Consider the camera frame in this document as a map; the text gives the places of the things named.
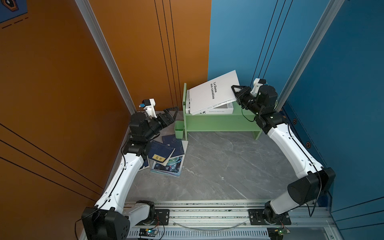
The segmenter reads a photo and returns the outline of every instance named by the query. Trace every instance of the blue poster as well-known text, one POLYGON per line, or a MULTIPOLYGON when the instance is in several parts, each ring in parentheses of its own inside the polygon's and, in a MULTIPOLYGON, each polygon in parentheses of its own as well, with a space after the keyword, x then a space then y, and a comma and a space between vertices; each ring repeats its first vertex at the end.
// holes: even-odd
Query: blue poster
POLYGON ((1 0, 0 23, 26 14, 26 0, 1 0))

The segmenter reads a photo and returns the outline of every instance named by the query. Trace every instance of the marble surface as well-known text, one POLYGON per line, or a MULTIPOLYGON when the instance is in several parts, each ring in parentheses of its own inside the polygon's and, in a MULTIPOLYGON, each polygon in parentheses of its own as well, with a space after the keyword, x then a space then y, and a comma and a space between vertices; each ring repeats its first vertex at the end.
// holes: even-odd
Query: marble surface
MULTIPOLYGON (((174 134, 173 126, 161 132, 168 134, 174 134)), ((126 201, 273 199, 297 180, 284 154, 264 133, 255 141, 251 132, 190 132, 188 140, 180 177, 144 169, 126 201)))

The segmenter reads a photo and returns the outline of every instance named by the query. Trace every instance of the green pen holder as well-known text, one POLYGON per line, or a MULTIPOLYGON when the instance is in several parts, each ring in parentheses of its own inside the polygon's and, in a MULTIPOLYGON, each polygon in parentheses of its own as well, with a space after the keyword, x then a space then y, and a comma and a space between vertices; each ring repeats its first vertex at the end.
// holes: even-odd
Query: green pen holder
POLYGON ((184 136, 184 121, 175 121, 175 136, 182 139, 184 136))

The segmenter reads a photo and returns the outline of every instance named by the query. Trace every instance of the robotic arm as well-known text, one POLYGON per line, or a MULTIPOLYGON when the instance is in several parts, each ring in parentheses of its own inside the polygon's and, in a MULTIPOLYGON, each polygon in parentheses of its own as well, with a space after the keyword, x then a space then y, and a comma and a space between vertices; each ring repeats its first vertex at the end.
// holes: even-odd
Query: robotic arm
POLYGON ((292 165, 298 180, 289 184, 287 191, 265 204, 263 217, 273 224, 282 221, 284 214, 308 201, 318 199, 329 190, 335 172, 324 168, 292 133, 286 119, 275 111, 277 93, 274 87, 257 78, 254 88, 232 86, 237 103, 255 114, 255 121, 279 148, 292 165))
POLYGON ((171 125, 178 107, 168 108, 164 113, 155 114, 154 99, 143 100, 140 107, 147 112, 134 113, 129 127, 131 135, 123 149, 118 170, 95 206, 87 207, 82 214, 82 222, 88 240, 117 240, 127 237, 130 225, 140 221, 151 223, 155 218, 155 205, 150 201, 138 201, 128 213, 122 215, 124 202, 133 180, 143 165, 151 148, 151 140, 160 130, 171 125))

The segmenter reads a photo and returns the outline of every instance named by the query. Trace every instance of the black mounting plate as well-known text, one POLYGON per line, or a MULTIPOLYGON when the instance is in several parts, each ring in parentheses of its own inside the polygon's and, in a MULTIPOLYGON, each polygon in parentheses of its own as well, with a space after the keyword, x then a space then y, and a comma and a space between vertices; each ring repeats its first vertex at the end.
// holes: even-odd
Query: black mounting plate
MULTIPOLYGON (((280 226, 280 223, 270 224, 265 221, 263 217, 264 209, 248 209, 249 220, 251 221, 251 225, 268 225, 268 226, 280 226)), ((283 213, 282 223, 284 225, 291 225, 291 219, 288 215, 288 212, 283 213)))
POLYGON ((161 223, 159 223, 159 226, 164 224, 164 226, 167 226, 169 223, 169 209, 155 209, 155 219, 149 223, 144 224, 144 221, 139 222, 136 224, 136 226, 145 226, 145 225, 156 225, 157 224, 157 217, 159 217, 159 220, 161 223))

